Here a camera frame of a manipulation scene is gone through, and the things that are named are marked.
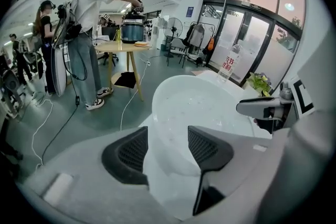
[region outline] door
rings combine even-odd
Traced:
[[[218,30],[217,43],[208,63],[212,69],[219,70],[225,62],[231,47],[238,43],[243,49],[240,60],[230,78],[242,86],[249,72],[256,66],[258,54],[267,45],[271,30],[271,20],[249,10],[227,6],[223,18],[223,27]]]

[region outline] ceiling light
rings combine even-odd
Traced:
[[[295,9],[294,6],[290,3],[285,3],[285,8],[291,12]]]

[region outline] black and white shoe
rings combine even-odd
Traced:
[[[101,108],[104,104],[105,102],[103,99],[96,99],[93,105],[86,104],[85,106],[87,110],[94,110],[94,109]]]
[[[97,92],[97,98],[102,98],[109,94],[110,94],[110,88],[102,88],[100,92]]]

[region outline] standing fan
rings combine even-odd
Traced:
[[[166,36],[165,46],[167,46],[168,38],[172,38],[173,41],[174,38],[178,38],[182,34],[182,31],[183,25],[179,19],[169,18],[168,21],[165,21],[163,24],[163,34]],[[165,54],[167,57],[168,55],[170,58],[174,57],[172,54]]]

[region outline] rice cooker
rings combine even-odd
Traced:
[[[123,43],[135,43],[143,40],[143,21],[145,16],[135,10],[126,14],[121,25],[121,40]]]

